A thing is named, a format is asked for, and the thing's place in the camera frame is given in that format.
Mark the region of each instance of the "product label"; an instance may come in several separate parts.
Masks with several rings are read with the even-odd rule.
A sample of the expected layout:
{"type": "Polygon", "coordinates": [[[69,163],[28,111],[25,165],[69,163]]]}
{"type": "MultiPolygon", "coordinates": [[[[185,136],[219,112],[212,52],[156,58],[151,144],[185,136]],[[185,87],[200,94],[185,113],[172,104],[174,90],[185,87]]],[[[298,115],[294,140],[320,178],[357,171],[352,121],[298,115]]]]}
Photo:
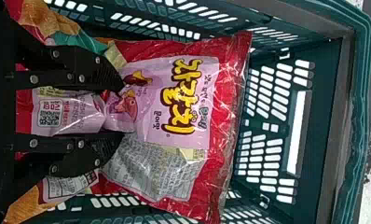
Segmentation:
{"type": "Polygon", "coordinates": [[[208,149],[214,57],[176,56],[128,63],[120,75],[127,86],[106,104],[106,129],[137,132],[141,141],[208,149]]]}
{"type": "Polygon", "coordinates": [[[75,178],[48,176],[43,179],[43,201],[45,203],[63,202],[78,192],[98,183],[98,170],[75,178]]]}
{"type": "Polygon", "coordinates": [[[33,98],[33,134],[97,133],[105,120],[102,99],[92,93],[47,87],[33,89],[33,98]]]}
{"type": "Polygon", "coordinates": [[[108,180],[143,195],[151,202],[162,198],[188,201],[206,162],[203,149],[179,149],[142,143],[126,134],[116,154],[103,168],[108,180]]]}

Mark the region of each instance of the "red packaging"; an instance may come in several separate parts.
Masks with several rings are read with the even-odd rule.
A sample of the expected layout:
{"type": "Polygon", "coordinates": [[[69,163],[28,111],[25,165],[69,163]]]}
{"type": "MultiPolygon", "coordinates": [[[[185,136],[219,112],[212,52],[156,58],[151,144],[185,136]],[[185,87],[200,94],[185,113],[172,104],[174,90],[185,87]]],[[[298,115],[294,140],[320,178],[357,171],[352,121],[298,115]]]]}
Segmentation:
{"type": "MultiPolygon", "coordinates": [[[[138,42],[116,41],[118,50],[128,62],[127,66],[131,66],[132,63],[141,63],[145,60],[161,58],[168,58],[169,60],[169,58],[172,59],[176,56],[195,56],[195,58],[214,57],[218,59],[219,73],[214,83],[213,109],[209,117],[209,148],[207,150],[207,156],[204,159],[203,167],[197,174],[196,179],[192,180],[192,191],[189,199],[186,201],[179,201],[174,198],[166,197],[159,198],[157,202],[154,202],[145,194],[141,193],[141,191],[134,190],[134,188],[130,186],[122,185],[122,183],[124,183],[121,182],[123,181],[123,176],[120,178],[121,181],[113,180],[111,174],[114,172],[110,173],[110,170],[114,169],[112,166],[115,166],[115,162],[119,162],[116,161],[115,157],[122,157],[124,161],[121,162],[129,162],[129,160],[132,160],[132,158],[124,159],[126,152],[122,150],[122,147],[127,144],[126,147],[137,145],[135,144],[138,143],[137,141],[144,144],[145,153],[147,153],[147,148],[151,147],[151,144],[144,143],[143,139],[140,139],[140,137],[138,140],[135,140],[136,137],[125,137],[126,140],[123,140],[122,146],[119,147],[117,154],[111,162],[103,168],[103,174],[100,175],[100,182],[98,185],[92,187],[92,191],[94,193],[111,193],[119,189],[124,189],[138,195],[143,201],[158,209],[173,212],[180,216],[192,217],[207,223],[219,223],[220,211],[224,207],[227,187],[232,174],[233,152],[236,145],[241,111],[240,100],[242,90],[244,89],[243,71],[247,64],[251,40],[251,33],[240,32],[232,37],[221,37],[187,44],[160,40],[138,42]]],[[[187,141],[199,140],[188,138],[187,141]]],[[[139,167],[144,167],[144,164],[132,165],[133,167],[137,167],[138,165],[139,167]]],[[[141,169],[141,173],[148,172],[147,168],[145,168],[145,170],[143,170],[143,168],[141,169]]],[[[130,171],[127,170],[126,167],[118,170],[120,170],[120,173],[130,171]]]]}

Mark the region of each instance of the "nutrition label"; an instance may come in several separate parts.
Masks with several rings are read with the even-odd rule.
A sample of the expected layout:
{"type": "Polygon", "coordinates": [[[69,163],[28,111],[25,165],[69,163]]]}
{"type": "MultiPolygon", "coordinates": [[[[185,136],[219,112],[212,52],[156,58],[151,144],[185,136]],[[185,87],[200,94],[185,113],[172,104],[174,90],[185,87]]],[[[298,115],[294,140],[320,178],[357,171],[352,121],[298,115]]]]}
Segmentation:
{"type": "Polygon", "coordinates": [[[128,134],[103,173],[151,202],[188,201],[204,163],[205,150],[142,143],[135,134],[128,134]]]}
{"type": "Polygon", "coordinates": [[[43,179],[43,199],[46,203],[63,201],[98,183],[97,170],[75,178],[47,177],[43,179]]]}

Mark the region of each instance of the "snack package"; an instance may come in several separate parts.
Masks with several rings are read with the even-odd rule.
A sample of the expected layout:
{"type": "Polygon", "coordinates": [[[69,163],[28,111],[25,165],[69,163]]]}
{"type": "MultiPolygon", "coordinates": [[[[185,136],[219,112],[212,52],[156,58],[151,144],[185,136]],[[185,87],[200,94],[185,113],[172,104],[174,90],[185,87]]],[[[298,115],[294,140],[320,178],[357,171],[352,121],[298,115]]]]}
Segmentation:
{"type": "Polygon", "coordinates": [[[126,88],[107,92],[104,128],[127,134],[95,192],[124,189],[158,209],[220,222],[252,35],[194,43],[116,41],[126,88]]]}
{"type": "Polygon", "coordinates": [[[41,87],[17,92],[17,133],[98,133],[105,115],[99,95],[41,87]]]}
{"type": "MultiPolygon", "coordinates": [[[[5,2],[10,17],[45,45],[77,45],[101,55],[109,53],[108,56],[114,57],[113,59],[117,60],[117,64],[121,62],[119,59],[120,55],[118,55],[117,51],[108,51],[107,45],[89,37],[76,22],[49,10],[44,1],[6,0],[5,2]]],[[[21,64],[17,64],[16,69],[18,71],[27,70],[21,64]]],[[[37,126],[37,122],[39,121],[39,118],[33,118],[34,109],[40,108],[39,101],[52,98],[55,98],[56,101],[59,99],[62,102],[69,101],[69,110],[78,111],[78,125],[86,118],[80,116],[80,112],[92,115],[95,118],[95,121],[93,121],[95,125],[103,125],[102,99],[99,96],[85,91],[59,91],[51,87],[45,87],[35,90],[17,91],[17,132],[37,133],[33,132],[32,129],[32,126],[37,126]],[[82,105],[82,107],[80,106],[75,110],[77,104],[82,105]]],[[[50,111],[51,103],[49,103],[48,112],[57,112],[55,111],[57,103],[54,103],[53,106],[54,111],[50,111]]],[[[72,120],[73,116],[76,117],[76,113],[73,113],[73,116],[70,117],[70,111],[67,111],[68,108],[67,103],[62,105],[62,113],[69,113],[68,118],[72,120]]],[[[58,122],[58,114],[46,113],[45,115],[48,115],[46,117],[46,124],[47,122],[50,124],[58,122]]],[[[67,127],[74,127],[72,132],[79,132],[77,130],[79,126],[77,127],[77,125],[67,125],[67,127]]],[[[58,127],[46,127],[45,129],[42,132],[43,135],[64,133],[58,127]]],[[[22,160],[22,157],[23,153],[16,153],[15,160],[22,160]]],[[[78,192],[84,192],[86,189],[95,185],[99,181],[97,177],[98,170],[76,178],[46,177],[8,208],[6,223],[21,223],[47,211],[59,203],[63,203],[65,200],[75,196],[78,192]]]]}
{"type": "Polygon", "coordinates": [[[22,223],[63,203],[77,193],[84,192],[98,181],[98,169],[75,178],[48,176],[8,208],[5,221],[8,224],[22,223]]]}

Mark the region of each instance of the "plastic bag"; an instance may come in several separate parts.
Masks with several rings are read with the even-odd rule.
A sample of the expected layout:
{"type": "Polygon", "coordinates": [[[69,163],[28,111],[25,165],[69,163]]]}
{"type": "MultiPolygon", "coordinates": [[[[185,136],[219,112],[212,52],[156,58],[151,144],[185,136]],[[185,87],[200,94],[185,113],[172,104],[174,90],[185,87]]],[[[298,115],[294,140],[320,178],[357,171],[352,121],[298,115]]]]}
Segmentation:
{"type": "MultiPolygon", "coordinates": [[[[86,35],[77,23],[49,10],[44,1],[6,0],[5,2],[10,17],[47,46],[77,45],[101,55],[106,55],[106,53],[115,55],[112,50],[107,50],[108,47],[105,44],[86,35]]],[[[16,69],[18,71],[27,70],[21,64],[17,64],[16,69]]],[[[86,111],[89,111],[90,114],[94,114],[94,117],[101,119],[103,111],[99,112],[99,108],[102,106],[99,102],[102,100],[99,100],[99,96],[92,95],[91,93],[85,91],[58,91],[50,87],[17,91],[17,132],[36,133],[31,132],[31,127],[33,125],[32,114],[35,106],[34,99],[38,102],[38,99],[52,98],[55,96],[56,100],[58,100],[58,97],[64,100],[70,100],[74,105],[76,102],[80,103],[77,97],[81,97],[81,95],[84,95],[84,100],[81,99],[81,102],[85,102],[86,100],[89,102],[85,104],[86,111]],[[98,104],[93,104],[91,99],[98,99],[98,104]]],[[[97,126],[102,126],[104,120],[100,120],[99,122],[100,124],[97,126]]],[[[51,128],[47,128],[47,130],[49,131],[45,132],[44,135],[53,135],[57,133],[51,128]]],[[[22,157],[23,153],[16,153],[15,160],[22,160],[22,157]]],[[[30,217],[37,216],[47,211],[49,208],[66,201],[79,192],[84,192],[98,181],[98,170],[76,178],[46,177],[8,208],[5,221],[6,223],[21,223],[30,217]]]]}
{"type": "Polygon", "coordinates": [[[104,97],[104,127],[135,133],[104,166],[95,192],[123,188],[153,207],[219,223],[250,45],[247,32],[188,44],[116,41],[128,86],[104,97]]]}

